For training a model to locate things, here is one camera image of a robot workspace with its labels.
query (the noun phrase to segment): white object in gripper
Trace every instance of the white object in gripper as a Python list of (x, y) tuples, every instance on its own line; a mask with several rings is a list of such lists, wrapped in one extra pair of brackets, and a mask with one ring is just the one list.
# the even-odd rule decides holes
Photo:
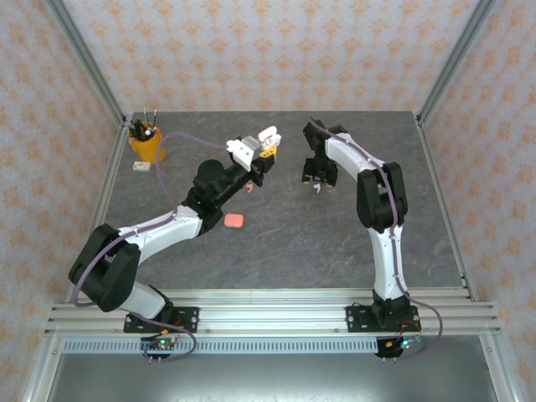
[(276, 126), (270, 126), (261, 131), (257, 138), (259, 138), (263, 151), (268, 148), (278, 147), (281, 144), (281, 136), (277, 134)]
[(134, 166), (132, 167), (133, 170), (136, 172), (149, 172), (151, 170), (151, 163), (150, 162), (134, 162)]

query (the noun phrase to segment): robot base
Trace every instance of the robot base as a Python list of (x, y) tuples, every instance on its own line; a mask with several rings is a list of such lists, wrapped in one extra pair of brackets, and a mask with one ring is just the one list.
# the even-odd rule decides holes
[[(199, 308), (198, 307), (172, 307), (170, 319), (165, 320), (170, 325), (182, 327), (191, 333), (198, 331)], [(157, 333), (160, 332), (158, 325), (142, 321), (131, 314), (125, 318), (124, 333)]]
[(419, 311), (404, 296), (382, 300), (373, 291), (372, 306), (346, 307), (348, 332), (419, 332)]

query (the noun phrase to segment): small white block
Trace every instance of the small white block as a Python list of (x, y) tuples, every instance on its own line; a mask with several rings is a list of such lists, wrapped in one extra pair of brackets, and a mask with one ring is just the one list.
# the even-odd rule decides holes
[(132, 167), (137, 172), (149, 172), (151, 170), (151, 163), (150, 162), (134, 162), (134, 166)]

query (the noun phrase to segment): patterned wallpaper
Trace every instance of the patterned wallpaper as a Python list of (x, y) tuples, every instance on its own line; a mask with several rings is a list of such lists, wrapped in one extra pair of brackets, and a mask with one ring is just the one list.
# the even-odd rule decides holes
[(66, 0), (124, 112), (412, 110), (477, 0)]
[(536, 395), (536, 7), (499, 0), (426, 128), (483, 300)]
[(0, 8), (0, 400), (20, 400), (116, 125), (42, 0)]

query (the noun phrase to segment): gray floor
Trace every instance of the gray floor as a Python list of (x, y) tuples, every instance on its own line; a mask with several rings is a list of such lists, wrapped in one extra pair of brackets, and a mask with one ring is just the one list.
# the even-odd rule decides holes
[[(312, 155), (302, 134), (308, 112), (162, 113), (164, 135), (187, 131), (225, 144), (276, 125), (283, 136), (277, 164), (265, 185), (245, 190), (225, 213), (245, 216), (242, 229), (222, 223), (144, 262), (138, 279), (170, 288), (371, 287), (372, 245), (355, 210), (355, 182), (341, 168), (336, 188), (319, 194), (301, 183)], [(326, 126), (343, 125), (355, 141), (403, 169), (410, 206), (402, 238), (405, 279), (414, 286), (459, 286), (460, 277), (413, 116), (409, 112), (314, 112)], [(198, 165), (208, 159), (229, 164), (226, 151), (183, 139), (168, 143), (162, 171), (177, 202), (192, 187)], [(137, 156), (125, 147), (106, 222), (114, 227), (142, 223), (171, 209), (158, 187), (156, 169), (132, 171)]]
[(372, 354), (193, 355), (149, 365), (136, 355), (64, 355), (49, 402), (496, 401), (478, 337), (444, 337), (398, 362)]

